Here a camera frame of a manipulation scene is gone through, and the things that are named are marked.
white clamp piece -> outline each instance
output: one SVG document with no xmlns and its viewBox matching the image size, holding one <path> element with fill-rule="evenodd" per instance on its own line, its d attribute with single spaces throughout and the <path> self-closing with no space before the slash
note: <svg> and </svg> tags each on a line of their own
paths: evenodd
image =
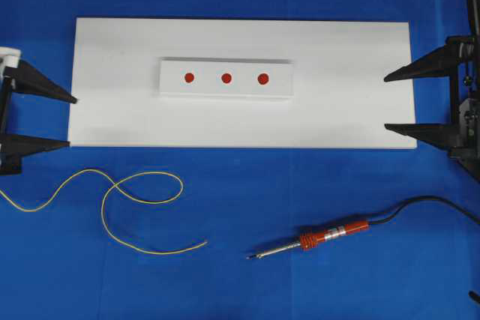
<svg viewBox="0 0 480 320">
<path fill-rule="evenodd" d="M 21 55 L 19 49 L 0 46 L 0 80 L 3 80 L 5 67 L 18 67 Z"/>
</svg>

orange handle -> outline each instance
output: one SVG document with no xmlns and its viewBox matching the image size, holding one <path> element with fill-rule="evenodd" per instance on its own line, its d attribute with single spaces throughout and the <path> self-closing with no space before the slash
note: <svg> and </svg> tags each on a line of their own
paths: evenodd
<svg viewBox="0 0 480 320">
<path fill-rule="evenodd" d="M 354 223 L 338 226 L 321 232 L 310 232 L 300 235 L 299 240 L 303 250 L 309 250 L 325 241 L 334 240 L 340 236 L 355 234 L 368 229 L 367 220 L 359 220 Z"/>
</svg>

blue fabric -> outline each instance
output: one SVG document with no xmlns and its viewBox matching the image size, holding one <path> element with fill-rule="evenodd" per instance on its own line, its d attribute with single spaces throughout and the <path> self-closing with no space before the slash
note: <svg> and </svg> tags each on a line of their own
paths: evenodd
<svg viewBox="0 0 480 320">
<path fill-rule="evenodd" d="M 77 16 L 200 16 L 408 21 L 412 56 L 467 34 L 465 0 L 1 0 L 0 45 L 71 86 Z M 444 79 L 415 82 L 418 122 L 448 119 Z M 65 139 L 68 106 L 13 97 L 9 130 Z M 113 243 L 101 227 L 104 179 L 85 175 L 44 211 L 0 203 L 1 319 L 474 319 L 479 229 L 442 205 L 420 204 L 395 221 L 309 253 L 245 256 L 302 226 L 378 211 L 435 193 L 480 213 L 478 184 L 428 145 L 413 151 L 72 148 L 24 160 L 0 187 L 25 206 L 45 201 L 84 167 L 120 178 L 165 169 L 186 184 L 156 209 L 118 195 L 114 231 L 170 249 L 208 238 L 182 256 L 153 258 Z M 162 197 L 175 184 L 127 184 Z"/>
</svg>

red dot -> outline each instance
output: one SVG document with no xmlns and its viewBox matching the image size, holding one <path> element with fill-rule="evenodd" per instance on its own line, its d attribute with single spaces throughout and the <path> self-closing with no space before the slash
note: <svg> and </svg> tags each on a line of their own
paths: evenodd
<svg viewBox="0 0 480 320">
<path fill-rule="evenodd" d="M 265 74 L 265 73 L 261 73 L 259 76 L 258 76 L 258 82 L 261 84 L 261 85 L 265 85 L 269 80 L 269 75 L 268 74 Z"/>
<path fill-rule="evenodd" d="M 222 82 L 224 82 L 225 84 L 228 84 L 231 81 L 232 81 L 232 76 L 230 74 L 225 73 L 224 75 L 222 75 Z"/>
<path fill-rule="evenodd" d="M 194 79 L 195 79 L 195 76 L 192 73 L 185 74 L 185 82 L 193 82 Z"/>
</svg>

clamp jaw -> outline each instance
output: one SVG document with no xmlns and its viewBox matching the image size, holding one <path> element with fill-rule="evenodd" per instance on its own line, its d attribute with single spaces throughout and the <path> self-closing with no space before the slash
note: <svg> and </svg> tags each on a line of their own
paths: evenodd
<svg viewBox="0 0 480 320">
<path fill-rule="evenodd" d="M 480 181 L 480 0 L 467 0 L 471 35 L 448 37 L 445 45 L 389 74 L 384 80 L 447 76 L 450 81 L 449 124 L 385 124 L 386 129 L 411 136 L 448 152 Z M 470 75 L 470 63 L 475 79 Z M 459 67 L 464 64 L 468 96 L 460 104 Z"/>
<path fill-rule="evenodd" d="M 76 103 L 63 88 L 46 78 L 28 62 L 20 59 L 18 49 L 0 47 L 0 175 L 22 172 L 22 158 L 27 155 L 69 146 L 61 140 L 43 139 L 7 133 L 11 94 L 32 94 L 68 103 Z"/>
</svg>

